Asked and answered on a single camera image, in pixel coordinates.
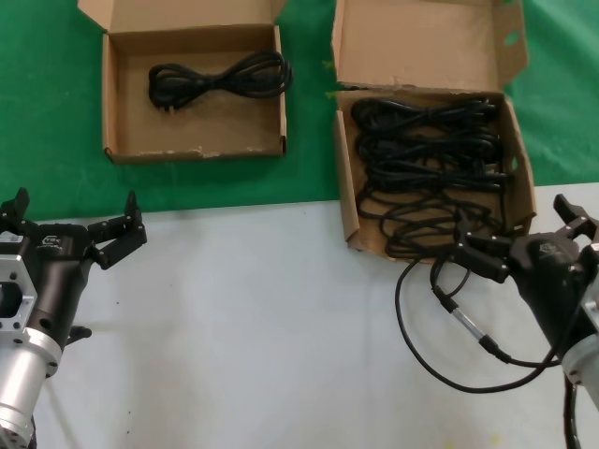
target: robotic arm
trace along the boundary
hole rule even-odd
[[[583,385],[599,409],[599,221],[556,196],[565,226],[516,239],[480,237],[457,212],[454,261],[503,283],[512,276],[572,384]],[[579,250],[574,239],[591,244]]]
[[[43,382],[65,346],[91,331],[73,327],[90,268],[108,269],[146,243],[130,193],[124,216],[87,228],[24,220],[29,195],[0,206],[0,448],[26,449]],[[96,244],[112,240],[99,249]]]

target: cable bundle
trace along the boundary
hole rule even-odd
[[[457,208],[474,231],[503,230],[508,175],[499,136],[489,129],[495,116],[487,99],[436,108],[392,99],[354,104],[352,117],[361,130],[356,151],[367,176],[356,196],[358,214],[379,221],[387,255],[415,259],[450,251]],[[458,192],[498,195],[501,220]]]
[[[247,98],[273,98],[293,82],[293,69],[277,51],[262,51],[217,75],[178,64],[155,65],[148,74],[148,95],[157,108],[180,109],[210,90],[222,89]]]

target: open cardboard box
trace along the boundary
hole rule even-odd
[[[335,120],[343,232],[351,248],[386,256],[378,221],[358,217],[355,201],[365,173],[350,111],[366,97],[421,107],[485,97],[497,105],[492,125],[504,144],[504,169],[513,174],[504,197],[506,227],[529,232],[536,214],[533,173],[516,113],[502,92],[528,64],[519,0],[338,0],[332,48],[339,82],[363,88],[338,92]],[[455,195],[468,195],[500,217],[497,196]]]
[[[254,51],[281,52],[285,0],[79,0],[102,26],[102,126],[117,164],[282,155],[285,95],[255,100],[211,91],[165,112],[148,98],[148,71],[176,63],[219,73]]]

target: black cable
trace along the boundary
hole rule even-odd
[[[412,354],[414,355],[414,357],[416,358],[416,360],[418,361],[418,363],[420,363],[420,365],[422,365],[422,367],[429,372],[430,375],[432,375],[434,378],[436,378],[437,380],[443,382],[444,384],[459,390],[461,392],[464,393],[470,393],[470,394],[490,394],[490,393],[500,393],[503,391],[508,391],[508,390],[512,390],[515,388],[519,388],[525,384],[528,384],[529,382],[533,381],[534,379],[536,379],[538,376],[541,375],[541,373],[543,373],[543,371],[546,368],[549,368],[551,365],[551,360],[553,359],[553,357],[557,354],[558,350],[562,347],[562,345],[564,344],[564,342],[566,341],[566,339],[568,338],[570,332],[572,331],[572,329],[574,328],[574,325],[576,323],[576,319],[577,319],[577,315],[579,312],[580,307],[578,306],[575,310],[575,312],[572,314],[572,317],[570,318],[570,321],[568,322],[568,325],[566,326],[564,332],[562,333],[561,337],[558,340],[558,343],[555,344],[550,351],[548,352],[548,354],[545,356],[545,358],[543,359],[543,361],[539,364],[539,366],[537,366],[532,372],[530,372],[528,375],[524,376],[523,378],[514,381],[512,383],[509,384],[503,384],[503,385],[497,385],[497,386],[488,386],[488,387],[471,387],[471,386],[465,386],[465,385],[461,385],[458,383],[455,383],[449,379],[447,379],[444,375],[440,374],[438,371],[436,371],[433,367],[431,367],[431,365],[429,365],[427,363],[427,361],[422,357],[422,355],[420,355],[420,353],[418,352],[418,350],[416,349],[416,347],[414,346],[414,344],[412,343],[412,340],[410,339],[407,330],[405,328],[405,323],[403,322],[403,316],[402,316],[402,307],[401,307],[401,303],[400,303],[400,293],[402,290],[402,283],[403,280],[406,278],[406,276],[410,273],[410,271],[412,271],[412,269],[420,262],[420,259],[416,259],[414,260],[402,273],[402,275],[400,276],[400,278],[397,281],[397,287],[395,289],[395,312],[397,314],[397,320],[398,320],[398,324],[400,325],[400,331],[402,333],[403,339],[405,341],[405,344],[408,346],[408,348],[410,349],[410,351],[412,352]]]
[[[179,109],[210,90],[248,98],[273,98],[293,82],[293,70],[277,51],[260,51],[223,73],[207,75],[179,64],[155,65],[148,74],[148,95],[157,108]]]
[[[503,234],[503,147],[489,125],[488,99],[418,108],[385,98],[357,101],[351,110],[361,134],[356,152],[366,181],[356,195],[358,215],[378,220],[392,258],[434,258],[453,247],[454,214],[473,231]],[[469,194],[499,197],[500,217]]]
[[[82,339],[89,339],[90,337],[92,337],[92,329],[84,326],[72,326],[68,333],[65,346]]]
[[[431,289],[434,295],[439,299],[439,302],[443,306],[446,311],[452,313],[455,309],[458,309],[458,303],[453,299],[453,297],[460,292],[463,286],[468,281],[470,277],[471,270],[466,271],[466,275],[462,279],[460,285],[452,291],[451,293],[445,293],[443,289],[439,286],[439,276],[441,274],[442,268],[445,266],[445,263],[450,259],[450,254],[445,253],[436,258],[434,263],[431,265],[431,274],[430,274],[430,282]],[[523,368],[540,368],[544,364],[543,362],[527,362],[523,360],[518,360],[505,351],[503,351],[499,344],[488,334],[484,335],[480,340],[478,340],[478,344],[480,344],[489,354],[494,355],[502,362],[508,365],[516,365]],[[548,364],[548,368],[558,367],[560,366],[560,361],[555,359],[552,360]]]
[[[565,395],[563,397],[563,433],[566,449],[580,449],[577,430],[577,386],[564,376]]]

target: silver metal cylinder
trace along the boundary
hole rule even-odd
[[[562,367],[572,384],[587,389],[599,410],[599,337],[590,335],[574,345],[563,357]]]
[[[7,335],[10,340],[0,340],[0,449],[26,449],[41,386],[58,369],[62,351],[34,329]]]

